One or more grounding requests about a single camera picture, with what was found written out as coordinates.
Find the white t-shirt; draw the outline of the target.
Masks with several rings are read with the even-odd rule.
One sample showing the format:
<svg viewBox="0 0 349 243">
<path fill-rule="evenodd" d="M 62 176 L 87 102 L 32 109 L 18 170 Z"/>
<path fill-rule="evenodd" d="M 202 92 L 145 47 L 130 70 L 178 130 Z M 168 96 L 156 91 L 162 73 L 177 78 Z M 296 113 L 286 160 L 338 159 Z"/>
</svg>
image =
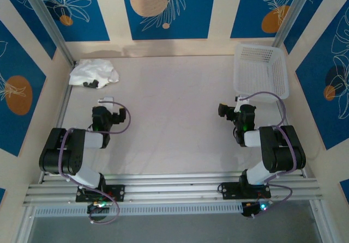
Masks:
<svg viewBox="0 0 349 243">
<path fill-rule="evenodd" d="M 69 85 L 101 89 L 119 81 L 119 73 L 106 59 L 80 60 L 70 73 Z"/>
</svg>

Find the white perforated plastic basket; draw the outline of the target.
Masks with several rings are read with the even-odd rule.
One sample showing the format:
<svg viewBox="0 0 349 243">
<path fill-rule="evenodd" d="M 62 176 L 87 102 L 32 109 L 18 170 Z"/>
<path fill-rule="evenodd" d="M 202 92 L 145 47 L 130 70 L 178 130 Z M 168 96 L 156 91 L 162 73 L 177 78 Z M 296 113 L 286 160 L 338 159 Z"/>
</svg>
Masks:
<svg viewBox="0 0 349 243">
<path fill-rule="evenodd" d="M 261 94 L 253 100 L 275 102 L 285 100 L 290 90 L 287 77 L 285 54 L 277 47 L 239 43 L 234 53 L 233 87 L 237 94 L 250 96 Z"/>
</svg>

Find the wide aluminium base beam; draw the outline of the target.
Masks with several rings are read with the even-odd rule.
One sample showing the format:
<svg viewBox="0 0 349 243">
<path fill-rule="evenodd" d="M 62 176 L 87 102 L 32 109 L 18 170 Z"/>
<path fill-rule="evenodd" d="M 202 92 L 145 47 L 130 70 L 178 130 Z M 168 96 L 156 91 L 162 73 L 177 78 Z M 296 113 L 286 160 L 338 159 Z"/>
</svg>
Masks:
<svg viewBox="0 0 349 243">
<path fill-rule="evenodd" d="M 125 185 L 125 204 L 211 203 L 222 202 L 218 185 L 236 182 L 239 172 L 194 174 L 107 174 L 107 184 Z M 292 201 L 322 199 L 315 178 L 301 171 L 284 175 L 271 182 L 272 199 L 282 200 L 293 190 Z M 23 200 L 24 206 L 75 204 L 77 187 L 57 175 L 44 174 L 40 184 L 30 184 Z"/>
</svg>

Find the circuit board with green light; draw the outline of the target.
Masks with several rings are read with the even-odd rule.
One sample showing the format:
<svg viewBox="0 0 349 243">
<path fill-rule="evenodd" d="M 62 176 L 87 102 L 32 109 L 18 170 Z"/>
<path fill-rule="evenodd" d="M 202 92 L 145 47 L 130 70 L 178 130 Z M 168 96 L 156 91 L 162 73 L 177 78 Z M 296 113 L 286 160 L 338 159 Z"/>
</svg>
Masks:
<svg viewBox="0 0 349 243">
<path fill-rule="evenodd" d="M 105 205 L 100 205 L 100 204 L 94 204 L 91 203 L 87 207 L 87 214 L 92 215 L 92 214 L 104 214 L 109 212 L 109 207 Z"/>
<path fill-rule="evenodd" d="M 243 202 L 242 215 L 247 218 L 255 218 L 262 212 L 266 211 L 272 204 L 272 201 Z"/>
</svg>

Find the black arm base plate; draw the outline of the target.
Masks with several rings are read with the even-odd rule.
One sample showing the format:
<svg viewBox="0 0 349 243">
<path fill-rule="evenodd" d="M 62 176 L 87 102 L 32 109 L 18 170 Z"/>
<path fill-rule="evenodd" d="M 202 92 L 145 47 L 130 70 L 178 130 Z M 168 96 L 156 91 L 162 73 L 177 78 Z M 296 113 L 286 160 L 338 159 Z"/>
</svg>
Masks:
<svg viewBox="0 0 349 243">
<path fill-rule="evenodd" d="M 116 202 L 124 201 L 125 195 L 125 186 L 124 185 L 105 185 L 102 189 L 102 192 L 108 194 L 112 197 Z M 106 196 L 101 195 L 100 193 L 87 190 L 87 189 L 77 189 L 76 193 L 76 202 L 110 202 L 111 200 Z"/>
<path fill-rule="evenodd" d="M 271 192 L 268 186 L 249 185 L 239 182 L 221 183 L 223 199 L 258 199 L 271 198 Z"/>
</svg>

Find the aluminium frame post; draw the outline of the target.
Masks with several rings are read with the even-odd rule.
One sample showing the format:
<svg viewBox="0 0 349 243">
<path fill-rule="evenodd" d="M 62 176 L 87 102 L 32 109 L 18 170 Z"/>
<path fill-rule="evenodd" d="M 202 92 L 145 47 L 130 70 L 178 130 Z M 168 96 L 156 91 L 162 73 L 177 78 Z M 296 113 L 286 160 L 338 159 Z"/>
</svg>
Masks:
<svg viewBox="0 0 349 243">
<path fill-rule="evenodd" d="M 74 68 L 76 62 L 43 0 L 28 1 L 56 47 L 60 50 L 68 64 Z"/>
<path fill-rule="evenodd" d="M 278 32 L 276 33 L 272 47 L 282 46 L 306 1 L 307 0 L 293 0 Z"/>
</svg>

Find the aluminium frame leg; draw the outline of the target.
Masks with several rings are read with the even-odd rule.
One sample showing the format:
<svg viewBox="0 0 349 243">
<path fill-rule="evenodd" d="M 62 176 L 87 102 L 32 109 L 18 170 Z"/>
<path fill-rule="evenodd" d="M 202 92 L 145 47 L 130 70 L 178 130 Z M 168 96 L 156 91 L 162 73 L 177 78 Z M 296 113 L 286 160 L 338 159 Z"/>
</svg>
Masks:
<svg viewBox="0 0 349 243">
<path fill-rule="evenodd" d="M 326 214 L 324 212 L 324 207 L 321 203 L 321 200 L 312 199 L 309 200 L 311 205 L 312 213 L 315 218 L 318 232 L 320 234 L 322 243 L 334 243 L 332 237 L 332 231 L 330 225 L 327 221 Z"/>
<path fill-rule="evenodd" d="M 13 243 L 28 243 L 36 215 L 35 206 L 25 206 Z"/>
</svg>

